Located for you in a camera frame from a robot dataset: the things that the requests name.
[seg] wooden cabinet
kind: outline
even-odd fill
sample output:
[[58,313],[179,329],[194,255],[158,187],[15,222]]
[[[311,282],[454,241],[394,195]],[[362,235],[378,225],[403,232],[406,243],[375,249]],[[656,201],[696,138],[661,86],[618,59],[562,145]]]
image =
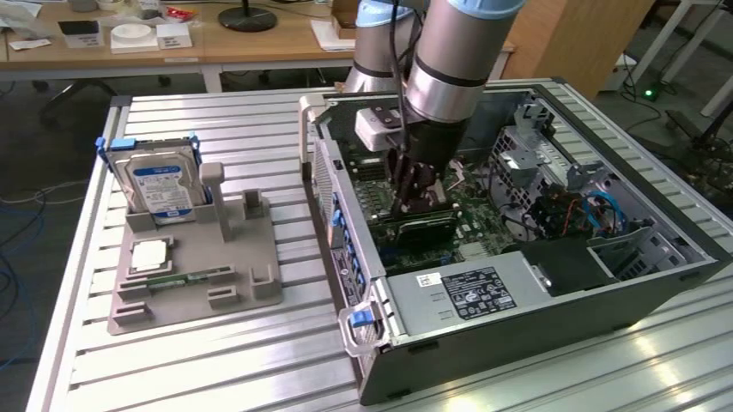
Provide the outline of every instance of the wooden cabinet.
[[654,0],[528,0],[505,79],[561,76],[592,99]]

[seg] white box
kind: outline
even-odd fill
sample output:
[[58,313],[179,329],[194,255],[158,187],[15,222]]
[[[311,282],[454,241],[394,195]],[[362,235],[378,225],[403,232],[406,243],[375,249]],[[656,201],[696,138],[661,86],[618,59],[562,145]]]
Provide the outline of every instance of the white box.
[[188,32],[188,24],[171,23],[159,24],[156,26],[158,32],[158,45],[160,49],[180,49],[183,47],[192,47],[191,35]]
[[100,23],[98,21],[59,21],[67,47],[100,47],[104,45]]
[[616,92],[621,88],[621,85],[624,84],[624,81],[626,80],[626,77],[629,76],[629,73],[633,71],[634,67],[637,67],[637,61],[625,54],[622,54],[617,60],[614,70],[608,76],[606,84],[604,84],[604,87],[600,89],[601,92]]
[[112,29],[110,35],[112,54],[156,52],[156,35],[152,28],[143,24],[123,24]]

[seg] desk leg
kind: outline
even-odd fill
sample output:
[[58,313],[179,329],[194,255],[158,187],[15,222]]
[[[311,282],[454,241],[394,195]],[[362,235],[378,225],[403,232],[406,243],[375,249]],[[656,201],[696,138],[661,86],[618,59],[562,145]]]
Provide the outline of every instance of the desk leg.
[[700,43],[702,43],[702,40],[705,39],[705,36],[710,33],[710,30],[713,30],[716,23],[721,19],[722,15],[725,15],[726,13],[728,11],[718,9],[713,12],[710,17],[708,17],[708,20],[705,20],[702,26],[700,26],[700,29],[697,30],[696,36],[689,40],[688,44],[680,52],[680,56],[677,56],[673,64],[669,66],[669,69],[665,72],[665,76],[662,77],[662,82],[669,83],[677,76],[677,73],[688,62],[692,53],[696,51]]
[[222,73],[220,65],[202,66],[202,75],[204,76],[206,92],[220,93],[222,92],[222,79],[219,74]]
[[729,80],[725,82],[721,90],[718,90],[718,93],[714,94],[700,114],[708,118],[717,116],[730,99],[733,99],[733,76],[729,77]]
[[636,69],[633,70],[632,79],[634,83],[640,81],[641,75],[644,74],[644,72],[646,71],[646,68],[652,64],[652,61],[654,60],[657,53],[660,53],[660,49],[662,48],[662,45],[665,45],[666,41],[669,40],[669,36],[672,36],[674,28],[677,27],[677,25],[680,25],[680,22],[685,14],[688,14],[690,5],[692,5],[692,2],[689,0],[682,0],[680,3],[680,6],[677,6],[673,16],[669,18],[669,21],[662,27],[662,31],[660,32],[657,38],[654,39],[654,42],[649,46],[646,53],[644,53],[644,57],[641,58],[641,61],[637,64]]

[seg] hard drive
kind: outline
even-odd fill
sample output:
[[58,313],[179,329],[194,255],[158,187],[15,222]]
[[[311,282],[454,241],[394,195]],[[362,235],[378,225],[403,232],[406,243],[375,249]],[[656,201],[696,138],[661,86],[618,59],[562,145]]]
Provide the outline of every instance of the hard drive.
[[198,139],[115,139],[104,157],[127,197],[131,213],[150,212],[156,224],[195,219],[208,203],[198,178]]

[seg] black lamp base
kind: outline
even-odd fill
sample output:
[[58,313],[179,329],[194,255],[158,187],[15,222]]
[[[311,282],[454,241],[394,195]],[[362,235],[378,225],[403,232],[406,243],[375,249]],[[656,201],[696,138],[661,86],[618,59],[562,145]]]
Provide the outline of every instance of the black lamp base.
[[269,10],[250,8],[250,16],[244,15],[244,9],[235,7],[219,13],[219,23],[238,32],[262,32],[278,25],[278,17]]

